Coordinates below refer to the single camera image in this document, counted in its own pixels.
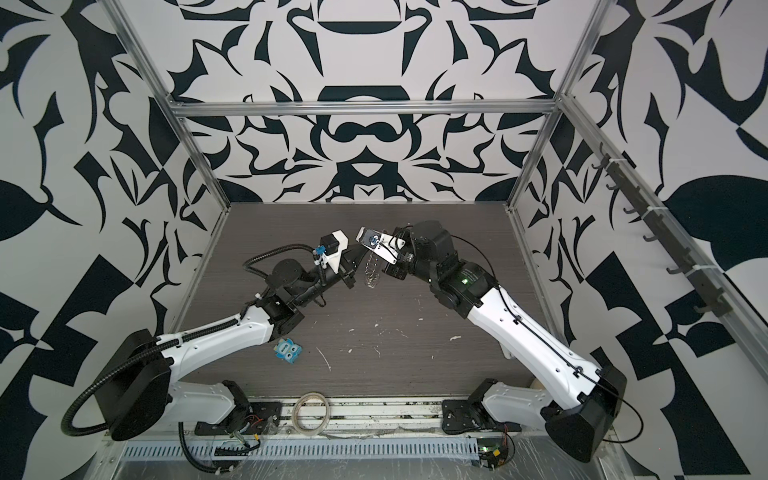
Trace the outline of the silver keyring with keys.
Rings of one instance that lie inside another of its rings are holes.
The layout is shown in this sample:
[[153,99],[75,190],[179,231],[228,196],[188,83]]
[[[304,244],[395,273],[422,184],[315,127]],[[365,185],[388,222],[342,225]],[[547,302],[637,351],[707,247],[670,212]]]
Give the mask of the silver keyring with keys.
[[364,278],[367,287],[373,289],[378,285],[384,264],[385,261],[374,252],[368,254],[364,268]]

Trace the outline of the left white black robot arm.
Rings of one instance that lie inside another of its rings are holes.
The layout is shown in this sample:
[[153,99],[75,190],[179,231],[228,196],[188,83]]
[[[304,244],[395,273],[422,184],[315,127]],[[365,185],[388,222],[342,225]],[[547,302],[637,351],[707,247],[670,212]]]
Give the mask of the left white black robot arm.
[[[323,273],[307,272],[298,261],[284,259],[273,268],[268,290],[235,315],[177,334],[153,337],[146,329],[131,334],[105,368],[127,365],[125,370],[95,394],[110,437],[129,440],[163,422],[205,423],[219,433],[245,428],[253,408],[236,382],[204,385],[190,383],[186,376],[240,350],[287,337],[303,320],[303,306],[321,303],[338,283],[354,285],[365,255],[363,247],[352,246],[341,254],[337,269]],[[127,364],[161,344],[167,349]]]

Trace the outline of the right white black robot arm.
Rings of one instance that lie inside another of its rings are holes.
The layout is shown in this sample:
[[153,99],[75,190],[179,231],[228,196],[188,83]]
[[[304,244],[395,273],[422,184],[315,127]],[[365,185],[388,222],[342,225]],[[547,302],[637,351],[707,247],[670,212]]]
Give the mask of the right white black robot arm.
[[589,462],[625,404],[626,376],[560,342],[516,303],[489,263],[461,258],[457,239],[430,220],[361,243],[384,260],[385,274],[424,281],[441,305],[493,337],[543,387],[536,392],[486,380],[471,397],[481,413],[543,430],[573,459]]

